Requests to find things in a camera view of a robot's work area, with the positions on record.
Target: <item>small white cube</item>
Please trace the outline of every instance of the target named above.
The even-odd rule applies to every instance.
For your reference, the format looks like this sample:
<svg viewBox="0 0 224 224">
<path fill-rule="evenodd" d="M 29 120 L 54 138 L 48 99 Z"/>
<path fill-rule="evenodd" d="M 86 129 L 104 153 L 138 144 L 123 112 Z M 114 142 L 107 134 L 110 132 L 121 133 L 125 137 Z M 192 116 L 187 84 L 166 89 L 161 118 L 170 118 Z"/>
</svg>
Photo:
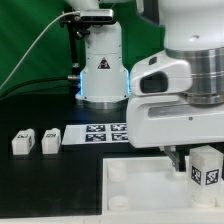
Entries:
<svg viewBox="0 0 224 224">
<path fill-rule="evenodd" d="M 28 155 L 35 144 L 35 132 L 32 129 L 19 131 L 12 140 L 13 155 Z"/>
<path fill-rule="evenodd" d="M 61 133 L 59 129 L 47 130 L 41 141 L 43 154 L 57 154 L 61 145 Z"/>
</svg>

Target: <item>black cable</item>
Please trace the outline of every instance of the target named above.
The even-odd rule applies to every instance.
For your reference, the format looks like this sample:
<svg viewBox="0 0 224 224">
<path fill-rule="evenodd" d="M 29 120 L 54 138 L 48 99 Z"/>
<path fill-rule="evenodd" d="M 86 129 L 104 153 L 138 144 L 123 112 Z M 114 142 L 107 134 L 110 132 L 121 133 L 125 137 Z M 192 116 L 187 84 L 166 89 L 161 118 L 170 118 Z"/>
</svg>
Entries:
<svg viewBox="0 0 224 224">
<path fill-rule="evenodd" d="M 34 92 L 42 92 L 42 91 L 46 91 L 46 90 L 54 90 L 54 89 L 59 89 L 59 88 L 68 88 L 68 87 L 72 87 L 72 85 L 61 85 L 61 86 L 54 86 L 54 87 L 50 87 L 50 88 L 41 88 L 41 89 L 36 89 L 36 90 L 31 90 L 31 91 L 25 91 L 25 92 L 21 92 L 21 93 L 17 93 L 17 94 L 13 94 L 10 96 L 5 96 L 5 97 L 1 97 L 0 98 L 0 102 L 13 97 L 13 96 L 18 96 L 18 95 L 23 95 L 23 94 L 28 94 L 28 93 L 34 93 Z"/>
<path fill-rule="evenodd" d="M 9 93 L 19 89 L 19 88 L 22 88 L 24 86 L 28 86 L 28 85 L 32 85 L 32 84 L 37 84 L 37 83 L 43 83 L 43 82 L 55 82 L 55 81 L 63 81 L 63 80 L 68 80 L 67 77 L 57 77 L 57 78 L 46 78 L 46 79 L 37 79 L 37 80 L 31 80 L 31 81 L 28 81 L 28 82 L 24 82 L 24 83 L 21 83 L 21 84 L 18 84 L 8 90 L 6 90 L 2 95 L 1 95 L 1 98 L 4 98 L 6 97 Z"/>
</svg>

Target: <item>cable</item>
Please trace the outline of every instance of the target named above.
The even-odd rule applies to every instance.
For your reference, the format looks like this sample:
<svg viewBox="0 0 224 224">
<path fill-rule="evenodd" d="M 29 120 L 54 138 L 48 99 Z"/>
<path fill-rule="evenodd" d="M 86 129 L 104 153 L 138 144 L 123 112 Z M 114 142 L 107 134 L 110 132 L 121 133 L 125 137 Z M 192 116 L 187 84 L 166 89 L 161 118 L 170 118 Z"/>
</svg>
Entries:
<svg viewBox="0 0 224 224">
<path fill-rule="evenodd" d="M 59 88 L 68 88 L 68 87 L 72 87 L 72 85 L 61 85 L 61 86 L 55 86 L 55 87 L 50 87 L 50 88 L 42 88 L 42 89 L 26 91 L 26 92 L 22 92 L 22 93 L 18 93 L 18 94 L 13 94 L 13 95 L 10 95 L 10 96 L 0 98 L 0 103 L 4 100 L 10 98 L 10 97 L 17 96 L 17 95 L 23 95 L 23 94 L 34 93 L 34 92 L 42 92 L 42 91 L 46 91 L 46 90 L 54 90 L 54 89 L 59 89 Z"/>
<path fill-rule="evenodd" d="M 115 5 L 116 5 L 116 3 L 114 3 L 114 4 L 111 6 L 111 9 L 113 9 Z"/>
<path fill-rule="evenodd" d="M 68 80 L 68 78 L 67 77 L 57 77 L 57 78 L 47 78 L 47 79 L 31 80 L 31 81 L 24 82 L 24 83 L 18 84 L 16 86 L 13 86 L 12 88 L 10 88 L 7 91 L 5 91 L 1 95 L 1 97 L 5 97 L 8 94 L 10 94 L 11 92 L 13 92 L 13 91 L 15 91 L 15 90 L 17 90 L 19 88 L 22 88 L 24 86 L 28 86 L 28 85 L 32 85 L 32 84 L 37 84 L 37 83 L 43 83 L 43 82 L 55 82 L 55 81 L 63 81 L 63 80 Z"/>
<path fill-rule="evenodd" d="M 18 62 L 18 64 L 15 66 L 15 68 L 12 70 L 12 72 L 9 74 L 8 78 L 3 82 L 3 84 L 0 86 L 0 92 L 2 90 L 2 88 L 8 83 L 8 81 L 11 79 L 11 77 L 14 75 L 14 73 L 16 72 L 16 70 L 19 68 L 19 66 L 22 64 L 22 62 L 24 61 L 24 59 L 27 57 L 27 55 L 30 53 L 30 51 L 33 49 L 33 47 L 36 45 L 36 43 L 41 39 L 41 37 L 46 33 L 46 31 L 55 23 L 57 22 L 59 19 L 65 17 L 65 16 L 69 16 L 69 15 L 79 15 L 79 12 L 69 12 L 69 13 L 64 13 L 60 16 L 58 16 L 55 20 L 53 20 L 43 31 L 42 33 L 37 37 L 37 39 L 33 42 L 33 44 L 30 46 L 30 48 L 26 51 L 26 53 L 23 55 L 23 57 L 21 58 L 21 60 Z"/>
</svg>

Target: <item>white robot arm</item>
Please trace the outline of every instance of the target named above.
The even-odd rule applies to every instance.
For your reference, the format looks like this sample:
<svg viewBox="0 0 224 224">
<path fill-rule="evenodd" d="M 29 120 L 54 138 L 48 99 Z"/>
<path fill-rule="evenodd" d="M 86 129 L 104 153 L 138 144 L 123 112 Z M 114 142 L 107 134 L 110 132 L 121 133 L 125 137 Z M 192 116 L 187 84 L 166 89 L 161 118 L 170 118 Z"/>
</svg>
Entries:
<svg viewBox="0 0 224 224">
<path fill-rule="evenodd" d="M 104 19 L 100 3 L 128 1 L 131 0 L 66 0 L 81 14 L 85 10 L 83 12 L 88 13 L 88 19 Z M 76 99 L 80 104 L 95 109 L 120 107 L 127 103 L 130 94 L 129 73 L 122 64 L 121 26 L 118 22 L 93 25 L 88 31 L 90 34 L 85 37 L 86 66 L 80 73 L 81 90 Z"/>
<path fill-rule="evenodd" d="M 137 148 L 223 142 L 223 1 L 138 0 L 137 8 L 166 34 L 165 50 L 131 72 L 130 142 Z"/>
</svg>

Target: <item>blue light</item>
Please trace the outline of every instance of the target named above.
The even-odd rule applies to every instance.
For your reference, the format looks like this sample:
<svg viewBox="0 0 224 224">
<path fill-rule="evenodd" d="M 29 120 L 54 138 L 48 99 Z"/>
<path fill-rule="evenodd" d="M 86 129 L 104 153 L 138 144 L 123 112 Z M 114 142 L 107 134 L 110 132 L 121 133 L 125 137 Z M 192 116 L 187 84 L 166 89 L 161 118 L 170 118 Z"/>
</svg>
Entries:
<svg viewBox="0 0 224 224">
<path fill-rule="evenodd" d="M 80 96 L 83 95 L 83 73 L 80 72 Z"/>
<path fill-rule="evenodd" d="M 128 94 L 131 94 L 131 89 L 130 89 L 130 75 L 129 71 L 127 70 L 127 88 L 128 88 Z"/>
</svg>

